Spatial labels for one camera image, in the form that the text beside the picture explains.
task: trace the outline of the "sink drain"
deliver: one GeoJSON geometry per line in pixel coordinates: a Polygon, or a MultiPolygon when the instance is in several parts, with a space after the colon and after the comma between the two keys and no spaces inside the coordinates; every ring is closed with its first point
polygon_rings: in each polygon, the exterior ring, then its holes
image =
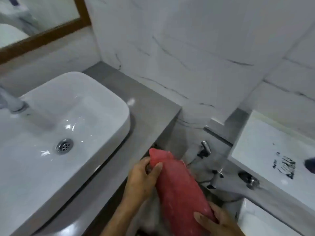
{"type": "Polygon", "coordinates": [[[73,144],[73,140],[71,140],[70,138],[61,140],[56,146],[57,154],[64,155],[68,153],[72,149],[73,144]]]}

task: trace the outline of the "gray countertop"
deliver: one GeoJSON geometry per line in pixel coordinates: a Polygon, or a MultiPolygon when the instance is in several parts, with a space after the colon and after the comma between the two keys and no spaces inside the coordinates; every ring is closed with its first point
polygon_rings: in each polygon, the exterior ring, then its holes
{"type": "Polygon", "coordinates": [[[130,108],[131,130],[112,156],[100,167],[67,206],[36,236],[81,236],[126,179],[181,107],[100,62],[85,74],[122,98],[130,108]]]}

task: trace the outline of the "hand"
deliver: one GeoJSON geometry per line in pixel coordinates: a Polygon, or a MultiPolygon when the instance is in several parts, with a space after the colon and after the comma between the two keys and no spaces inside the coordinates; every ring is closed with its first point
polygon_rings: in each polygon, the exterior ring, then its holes
{"type": "Polygon", "coordinates": [[[149,162],[150,157],[145,157],[129,172],[122,200],[125,206],[138,209],[152,194],[163,164],[161,162],[158,163],[152,171],[147,174],[146,166],[149,162]]]}
{"type": "Polygon", "coordinates": [[[195,220],[201,224],[202,227],[210,231],[211,235],[213,236],[245,236],[236,222],[230,218],[225,210],[221,209],[212,202],[209,202],[209,204],[211,209],[214,211],[215,217],[218,219],[219,224],[216,224],[206,216],[195,212],[195,220]]]}

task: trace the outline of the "wooden mirror frame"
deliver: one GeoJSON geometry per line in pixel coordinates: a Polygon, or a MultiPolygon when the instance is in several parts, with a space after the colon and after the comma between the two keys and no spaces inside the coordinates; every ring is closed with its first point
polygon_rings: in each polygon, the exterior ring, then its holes
{"type": "Polygon", "coordinates": [[[84,0],[74,0],[80,17],[0,49],[0,64],[91,25],[84,0]]]}

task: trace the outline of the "rectangular sink basin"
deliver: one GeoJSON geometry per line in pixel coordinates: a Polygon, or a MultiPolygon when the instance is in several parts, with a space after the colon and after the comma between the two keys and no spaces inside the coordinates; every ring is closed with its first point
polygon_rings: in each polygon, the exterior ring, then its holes
{"type": "Polygon", "coordinates": [[[127,104],[79,72],[56,77],[22,99],[29,108],[18,115],[0,109],[2,236],[39,229],[130,130],[127,104]]]}

